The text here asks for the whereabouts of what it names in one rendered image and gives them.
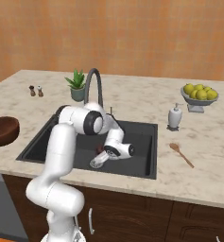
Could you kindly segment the wooden spoon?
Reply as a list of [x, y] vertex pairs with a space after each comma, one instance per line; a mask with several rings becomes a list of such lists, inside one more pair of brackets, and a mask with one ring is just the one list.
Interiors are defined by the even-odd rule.
[[170, 143], [169, 144], [170, 148], [172, 148], [173, 150], [175, 150], [176, 152], [178, 152], [182, 158], [192, 167], [194, 168], [194, 165], [184, 156], [184, 154], [181, 152], [180, 147], [178, 144], [175, 143]]

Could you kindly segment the dark sink basin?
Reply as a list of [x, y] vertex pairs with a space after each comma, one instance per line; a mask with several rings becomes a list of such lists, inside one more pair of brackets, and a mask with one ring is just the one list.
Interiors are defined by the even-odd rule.
[[[50, 117], [27, 147], [19, 154], [18, 161], [37, 164], [45, 162], [50, 133], [58, 123], [59, 114], [63, 108], [64, 106], [60, 106], [56, 113]], [[125, 131], [123, 142], [133, 144], [135, 154], [129, 159], [108, 160], [102, 167], [92, 168], [90, 161], [97, 155], [95, 152], [97, 146], [105, 143], [107, 134], [96, 136], [79, 134], [77, 136], [74, 168], [155, 180], [157, 176], [158, 125], [121, 120], [118, 123]]]

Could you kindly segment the grey dishwasher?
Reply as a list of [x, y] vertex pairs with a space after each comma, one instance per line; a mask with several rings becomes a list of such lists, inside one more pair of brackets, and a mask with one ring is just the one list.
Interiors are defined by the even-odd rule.
[[28, 242], [24, 226], [12, 202], [9, 190], [0, 175], [0, 238]]

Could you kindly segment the white soap dispenser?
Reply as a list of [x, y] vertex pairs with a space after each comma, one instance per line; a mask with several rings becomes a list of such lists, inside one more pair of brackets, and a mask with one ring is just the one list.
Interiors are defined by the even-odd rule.
[[181, 104], [176, 103], [175, 107], [168, 112], [168, 127], [171, 130], [178, 130], [182, 118]]

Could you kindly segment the grey fruit bowl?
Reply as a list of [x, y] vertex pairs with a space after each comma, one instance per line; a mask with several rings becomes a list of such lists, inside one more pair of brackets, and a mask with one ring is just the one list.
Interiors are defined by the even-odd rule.
[[205, 106], [210, 106], [212, 103], [217, 101], [217, 98], [213, 100], [198, 100], [190, 98], [189, 95], [184, 92], [183, 88], [181, 88], [181, 95], [187, 103], [188, 112], [204, 113]]

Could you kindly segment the green plant in grey pot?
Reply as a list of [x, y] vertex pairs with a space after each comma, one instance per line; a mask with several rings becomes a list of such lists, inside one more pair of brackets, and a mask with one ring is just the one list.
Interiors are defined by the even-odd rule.
[[81, 102], [84, 100], [85, 93], [85, 76], [83, 71], [74, 70], [73, 78], [66, 78], [65, 80], [68, 82], [68, 86], [70, 87], [71, 97], [76, 102]]

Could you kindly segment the dark wooden cupboard door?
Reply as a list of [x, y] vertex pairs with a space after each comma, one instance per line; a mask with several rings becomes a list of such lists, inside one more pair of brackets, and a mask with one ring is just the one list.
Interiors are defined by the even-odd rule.
[[167, 238], [170, 242], [224, 242], [224, 209], [175, 201]]
[[3, 179], [21, 218], [28, 241], [40, 242], [48, 232], [47, 211], [26, 198], [26, 187], [30, 179], [11, 175], [4, 175]]
[[88, 242], [165, 242], [173, 202], [106, 191], [83, 188], [85, 210], [83, 218], [92, 211], [89, 222], [83, 220], [83, 229]]

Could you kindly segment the grey arched tap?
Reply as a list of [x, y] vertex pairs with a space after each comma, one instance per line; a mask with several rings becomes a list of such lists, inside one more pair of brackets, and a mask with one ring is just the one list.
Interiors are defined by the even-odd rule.
[[103, 95], [102, 95], [102, 82], [99, 71], [96, 68], [92, 68], [86, 78], [85, 90], [84, 90], [84, 105], [89, 102], [89, 92], [92, 76], [95, 74], [97, 81], [97, 93], [98, 93], [98, 104], [103, 108]]

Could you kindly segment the dark wooden bowl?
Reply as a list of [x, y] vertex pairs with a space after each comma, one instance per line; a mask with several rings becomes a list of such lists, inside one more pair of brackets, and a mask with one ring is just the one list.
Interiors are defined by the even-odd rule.
[[19, 132], [20, 124], [15, 117], [0, 116], [0, 147], [14, 142]]

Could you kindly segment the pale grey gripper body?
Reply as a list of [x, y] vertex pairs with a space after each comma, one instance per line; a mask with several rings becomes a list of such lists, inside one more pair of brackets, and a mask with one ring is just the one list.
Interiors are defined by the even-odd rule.
[[90, 161], [90, 166], [92, 168], [100, 168], [109, 159], [110, 159], [110, 155], [106, 151], [102, 151]]

